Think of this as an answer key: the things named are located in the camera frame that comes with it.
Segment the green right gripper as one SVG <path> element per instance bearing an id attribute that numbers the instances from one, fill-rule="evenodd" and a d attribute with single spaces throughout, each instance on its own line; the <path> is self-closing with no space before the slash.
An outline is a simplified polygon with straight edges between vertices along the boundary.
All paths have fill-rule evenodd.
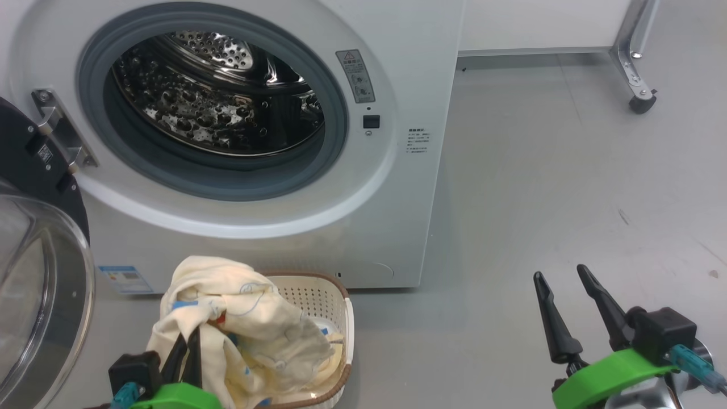
<path id="1" fill-rule="evenodd" d="M 577 265 L 576 270 L 587 295 L 597 305 L 608 332 L 609 346 L 618 352 L 588 366 L 580 357 L 583 352 L 580 341 L 571 335 L 555 305 L 550 285 L 542 272 L 535 272 L 534 285 L 550 360 L 566 365 L 566 374 L 571 375 L 552 393 L 556 408 L 587 408 L 636 384 L 678 369 L 670 364 L 655 365 L 628 349 L 633 340 L 633 329 L 628 326 L 625 311 L 587 266 Z"/>

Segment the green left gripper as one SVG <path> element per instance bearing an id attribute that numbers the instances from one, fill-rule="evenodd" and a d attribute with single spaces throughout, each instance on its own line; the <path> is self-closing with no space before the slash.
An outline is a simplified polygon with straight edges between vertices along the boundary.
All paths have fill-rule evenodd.
<path id="1" fill-rule="evenodd" d="M 185 367 L 180 373 L 187 354 Z M 153 398 L 135 402 L 130 408 L 223 408 L 215 394 L 196 386 L 202 385 L 202 344 L 200 328 L 196 328 L 185 341 L 179 334 L 162 368 L 164 384 Z"/>

